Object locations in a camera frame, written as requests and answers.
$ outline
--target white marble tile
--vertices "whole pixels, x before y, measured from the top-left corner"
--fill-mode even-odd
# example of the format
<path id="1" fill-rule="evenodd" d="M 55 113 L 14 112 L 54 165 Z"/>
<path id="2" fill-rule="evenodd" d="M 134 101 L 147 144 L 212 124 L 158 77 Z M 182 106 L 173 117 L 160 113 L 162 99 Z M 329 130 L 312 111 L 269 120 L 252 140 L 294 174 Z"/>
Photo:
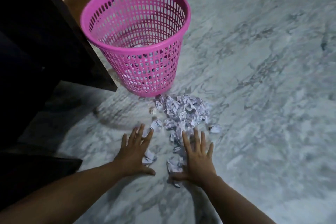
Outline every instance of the white marble tile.
<path id="1" fill-rule="evenodd" d="M 336 0 L 188 1 L 192 20 L 170 92 L 213 103 L 212 119 L 224 127 L 209 137 L 218 174 L 279 224 L 334 223 Z M 71 92 L 81 106 L 41 112 L 21 139 L 82 158 L 82 170 L 111 161 L 122 134 L 152 119 L 151 101 L 122 86 L 83 90 Z M 85 103 L 96 108 L 83 116 Z M 58 128 L 62 118 L 72 126 Z M 166 183 L 167 135 L 157 133 L 150 148 L 157 175 L 123 181 L 77 223 L 215 223 L 201 194 Z"/>

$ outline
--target forearm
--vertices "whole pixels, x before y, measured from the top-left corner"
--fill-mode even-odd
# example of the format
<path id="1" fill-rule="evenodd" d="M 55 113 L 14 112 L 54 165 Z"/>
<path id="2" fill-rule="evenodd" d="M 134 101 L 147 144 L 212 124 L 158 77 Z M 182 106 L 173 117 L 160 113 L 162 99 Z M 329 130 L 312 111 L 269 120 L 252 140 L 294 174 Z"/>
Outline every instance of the forearm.
<path id="1" fill-rule="evenodd" d="M 209 177 L 202 187 L 223 222 L 274 224 L 266 214 L 227 185 L 219 176 Z"/>
<path id="2" fill-rule="evenodd" d="M 75 173 L 5 209 L 0 219 L 3 223 L 73 223 L 121 178 L 113 162 Z"/>

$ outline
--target right hand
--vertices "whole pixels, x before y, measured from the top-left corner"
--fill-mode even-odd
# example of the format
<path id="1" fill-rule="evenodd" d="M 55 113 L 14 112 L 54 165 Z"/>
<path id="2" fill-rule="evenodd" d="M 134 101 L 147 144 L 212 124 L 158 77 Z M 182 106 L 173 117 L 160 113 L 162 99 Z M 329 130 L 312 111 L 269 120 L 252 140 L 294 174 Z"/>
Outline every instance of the right hand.
<path id="1" fill-rule="evenodd" d="M 175 181 L 188 180 L 191 183 L 202 187 L 209 176 L 217 175 L 212 163 L 213 143 L 210 144 L 206 153 L 206 140 L 204 131 L 201 132 L 201 140 L 197 128 L 194 128 L 195 151 L 190 146 L 187 134 L 182 132 L 185 151 L 187 152 L 187 167 L 182 173 L 172 173 L 171 179 Z"/>

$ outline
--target pile of crumpled paper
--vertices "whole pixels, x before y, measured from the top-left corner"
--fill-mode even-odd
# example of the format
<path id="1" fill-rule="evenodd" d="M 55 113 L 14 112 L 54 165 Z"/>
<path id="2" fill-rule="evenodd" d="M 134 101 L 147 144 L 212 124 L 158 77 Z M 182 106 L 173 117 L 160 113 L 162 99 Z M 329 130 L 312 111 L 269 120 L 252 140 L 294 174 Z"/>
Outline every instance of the pile of crumpled paper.
<path id="1" fill-rule="evenodd" d="M 182 172 L 182 166 L 186 164 L 186 152 L 183 146 L 182 131 L 188 136 L 193 133 L 193 128 L 201 122 L 205 122 L 209 127 L 210 133 L 220 133 L 221 127 L 218 124 L 209 124 L 210 105 L 200 98 L 189 95 L 177 96 L 160 96 L 155 101 L 155 106 L 159 111 L 167 115 L 165 120 L 154 120 L 150 128 L 157 130 L 164 127 L 171 131 L 170 141 L 174 144 L 173 153 L 179 154 L 179 158 L 168 159 L 168 172 Z"/>

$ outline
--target left hand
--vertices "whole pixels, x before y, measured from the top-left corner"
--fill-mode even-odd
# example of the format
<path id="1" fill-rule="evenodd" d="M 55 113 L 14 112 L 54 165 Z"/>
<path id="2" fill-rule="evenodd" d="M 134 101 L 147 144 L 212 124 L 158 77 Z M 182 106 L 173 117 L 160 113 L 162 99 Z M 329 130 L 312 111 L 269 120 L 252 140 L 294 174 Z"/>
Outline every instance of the left hand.
<path id="1" fill-rule="evenodd" d="M 123 135 L 121 149 L 113 162 L 120 165 L 123 176 L 148 174 L 155 175 L 155 171 L 142 164 L 142 158 L 152 139 L 154 130 L 151 129 L 146 137 L 142 137 L 145 125 L 141 124 L 139 131 L 135 127 L 127 141 L 127 135 Z"/>

